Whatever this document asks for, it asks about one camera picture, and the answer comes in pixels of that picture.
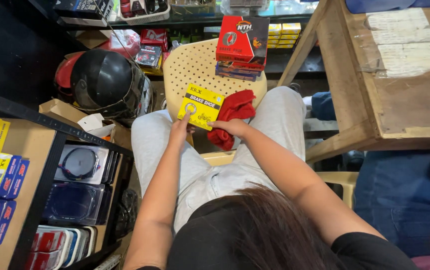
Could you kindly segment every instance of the white basket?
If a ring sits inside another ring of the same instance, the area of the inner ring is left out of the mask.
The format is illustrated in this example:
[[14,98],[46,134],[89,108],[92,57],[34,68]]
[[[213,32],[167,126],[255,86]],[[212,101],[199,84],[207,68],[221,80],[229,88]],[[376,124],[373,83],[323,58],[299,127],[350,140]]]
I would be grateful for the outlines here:
[[144,23],[152,23],[152,22],[157,22],[157,21],[163,21],[163,20],[167,20],[170,17],[170,4],[167,3],[167,10],[163,11],[163,12],[159,12],[159,13],[155,13],[155,14],[150,14],[150,15],[141,15],[141,16],[136,16],[136,17],[132,17],[132,18],[124,18],[122,16],[122,12],[120,11],[121,8],[119,7],[119,18],[122,21],[127,22],[128,25],[137,25],[137,24],[144,24]]

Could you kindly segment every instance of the blue jeans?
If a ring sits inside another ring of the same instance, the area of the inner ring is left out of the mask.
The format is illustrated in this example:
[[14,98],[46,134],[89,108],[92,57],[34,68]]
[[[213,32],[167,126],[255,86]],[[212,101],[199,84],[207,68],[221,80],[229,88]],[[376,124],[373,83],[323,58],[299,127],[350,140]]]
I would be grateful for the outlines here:
[[[329,92],[312,113],[336,120]],[[430,150],[368,152],[355,187],[354,211],[408,256],[430,255]]]

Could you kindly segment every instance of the red cloth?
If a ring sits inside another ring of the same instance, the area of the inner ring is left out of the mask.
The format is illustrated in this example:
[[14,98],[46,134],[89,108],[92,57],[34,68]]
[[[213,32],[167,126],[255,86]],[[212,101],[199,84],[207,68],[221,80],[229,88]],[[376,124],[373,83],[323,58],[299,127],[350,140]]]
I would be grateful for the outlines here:
[[[252,90],[243,90],[231,94],[225,98],[217,120],[230,121],[232,119],[247,119],[255,116],[255,109],[251,102],[255,98]],[[208,139],[224,151],[232,149],[234,138],[233,135],[220,128],[214,128],[207,133]]]

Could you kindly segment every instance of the gray sweatpants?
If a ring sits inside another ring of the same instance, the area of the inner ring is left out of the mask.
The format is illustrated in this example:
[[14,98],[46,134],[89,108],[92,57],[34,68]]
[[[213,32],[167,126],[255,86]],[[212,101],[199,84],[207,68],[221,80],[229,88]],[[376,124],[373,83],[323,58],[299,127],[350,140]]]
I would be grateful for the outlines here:
[[[305,160],[305,114],[306,107],[301,96],[281,86],[267,92],[257,108],[257,115],[249,124]],[[171,125],[167,110],[146,114],[135,119],[132,125],[132,148],[142,196],[167,147]],[[278,191],[243,142],[237,148],[232,163],[215,167],[208,164],[190,144],[185,143],[180,165],[175,232],[187,223],[190,215],[201,205],[218,197],[233,195],[237,189],[249,187],[248,181]]]

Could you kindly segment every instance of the wooden table leg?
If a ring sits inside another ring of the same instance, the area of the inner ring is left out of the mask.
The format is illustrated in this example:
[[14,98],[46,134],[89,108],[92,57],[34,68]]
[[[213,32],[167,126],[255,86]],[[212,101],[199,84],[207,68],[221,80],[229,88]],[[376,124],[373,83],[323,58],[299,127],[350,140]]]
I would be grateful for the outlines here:
[[308,148],[305,158],[307,163],[314,163],[376,142],[370,122],[365,120]]
[[290,57],[290,61],[285,67],[283,71],[282,77],[280,81],[278,81],[277,86],[289,86],[292,82],[293,78],[295,78],[296,73],[302,66],[303,62],[308,56],[308,53],[311,51],[315,42],[317,41],[317,27],[321,18],[325,14],[326,6],[328,0],[320,0],[318,2],[317,9],[315,9],[313,15],[308,22],[307,27],[305,28],[302,36],[300,37],[300,41],[298,42],[295,51]]

